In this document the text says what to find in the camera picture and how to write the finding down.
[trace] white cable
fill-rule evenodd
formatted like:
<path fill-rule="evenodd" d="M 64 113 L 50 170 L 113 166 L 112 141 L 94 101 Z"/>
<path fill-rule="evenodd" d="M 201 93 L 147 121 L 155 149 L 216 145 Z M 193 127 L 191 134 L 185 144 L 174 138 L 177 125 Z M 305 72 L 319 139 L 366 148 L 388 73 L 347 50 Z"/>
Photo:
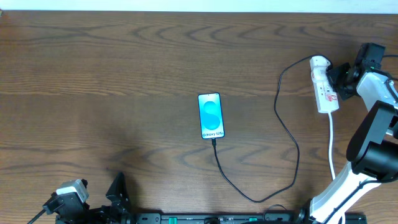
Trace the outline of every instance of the white cable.
<path fill-rule="evenodd" d="M 333 167 L 333 119 L 331 117 L 331 112 L 328 113 L 329 116 L 329 132 L 330 132 L 330 137 L 329 137 L 329 167 L 330 167 L 330 174 L 331 174 L 331 179 L 334 180 L 336 178 L 335 175 L 335 168 Z M 341 216 L 341 224 L 346 223 L 346 216 L 343 214 Z"/>

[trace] white power strip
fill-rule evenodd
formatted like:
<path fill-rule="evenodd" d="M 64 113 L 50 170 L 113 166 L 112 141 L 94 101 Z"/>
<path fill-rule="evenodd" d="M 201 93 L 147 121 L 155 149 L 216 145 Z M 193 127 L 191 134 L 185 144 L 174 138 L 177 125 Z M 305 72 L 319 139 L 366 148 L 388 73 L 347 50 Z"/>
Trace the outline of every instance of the white power strip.
<path fill-rule="evenodd" d="M 329 65 L 330 62 L 322 56 L 315 56 L 310 60 L 311 79 L 319 113 L 331 113 L 338 109 L 337 93 L 333 91 L 326 77 Z"/>

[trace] smartphone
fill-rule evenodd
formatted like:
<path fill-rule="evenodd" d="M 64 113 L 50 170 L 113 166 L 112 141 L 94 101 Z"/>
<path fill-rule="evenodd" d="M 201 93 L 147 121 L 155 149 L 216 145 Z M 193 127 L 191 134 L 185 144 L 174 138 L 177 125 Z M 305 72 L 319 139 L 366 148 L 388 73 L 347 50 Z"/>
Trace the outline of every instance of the smartphone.
<path fill-rule="evenodd" d="M 198 95 L 201 137 L 203 139 L 224 137 L 223 112 L 219 93 Z"/>

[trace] wood grain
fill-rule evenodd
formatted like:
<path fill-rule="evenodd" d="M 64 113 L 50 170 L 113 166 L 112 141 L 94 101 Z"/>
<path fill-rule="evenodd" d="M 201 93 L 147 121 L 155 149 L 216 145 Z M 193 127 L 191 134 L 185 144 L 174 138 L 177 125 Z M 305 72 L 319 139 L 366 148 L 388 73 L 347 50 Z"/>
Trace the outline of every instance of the wood grain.
<path fill-rule="evenodd" d="M 200 137 L 197 94 L 218 91 L 226 175 L 260 199 L 292 181 L 297 152 L 273 112 L 279 73 L 310 54 L 352 62 L 363 42 L 398 53 L 398 16 L 10 11 L 0 18 L 0 222 L 32 218 L 64 181 L 85 178 L 92 207 L 117 172 L 135 205 L 163 212 L 262 212 L 299 208 L 330 183 L 328 118 L 318 114 L 309 63 L 285 74 L 280 116 L 297 138 L 294 187 L 250 203 L 220 176 Z M 393 58 L 383 69 L 398 74 Z M 335 166 L 366 114 L 340 103 Z M 352 211 L 396 223 L 397 184 Z M 42 217 L 38 223 L 53 223 Z"/>

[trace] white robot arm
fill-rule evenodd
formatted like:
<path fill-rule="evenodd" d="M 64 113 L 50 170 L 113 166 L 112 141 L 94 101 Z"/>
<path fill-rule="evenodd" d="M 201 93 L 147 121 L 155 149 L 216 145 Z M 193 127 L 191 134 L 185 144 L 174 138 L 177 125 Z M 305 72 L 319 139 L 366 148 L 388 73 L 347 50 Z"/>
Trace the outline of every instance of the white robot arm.
<path fill-rule="evenodd" d="M 398 138 L 398 93 L 393 78 L 380 70 L 384 47 L 363 44 L 353 68 L 346 63 L 327 72 L 329 83 L 343 100 L 362 97 L 369 113 L 347 148 L 348 162 L 337 178 L 307 210 L 309 223 L 339 223 L 359 198 L 398 173 L 398 145 L 384 140 Z"/>

